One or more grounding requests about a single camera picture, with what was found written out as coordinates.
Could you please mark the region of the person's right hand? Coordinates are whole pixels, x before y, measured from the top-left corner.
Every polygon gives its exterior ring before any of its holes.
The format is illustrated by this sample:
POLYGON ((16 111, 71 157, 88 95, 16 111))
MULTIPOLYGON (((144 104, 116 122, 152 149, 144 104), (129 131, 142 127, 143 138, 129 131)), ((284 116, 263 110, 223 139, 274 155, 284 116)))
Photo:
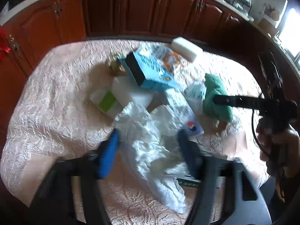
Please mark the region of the person's right hand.
POLYGON ((289 125, 284 131, 273 133, 267 126, 265 119, 260 119, 256 127, 257 139, 262 145, 260 159, 266 162, 267 173, 271 176, 285 176, 292 178, 299 173, 299 134, 289 125), (280 150, 278 163, 271 152, 280 150))

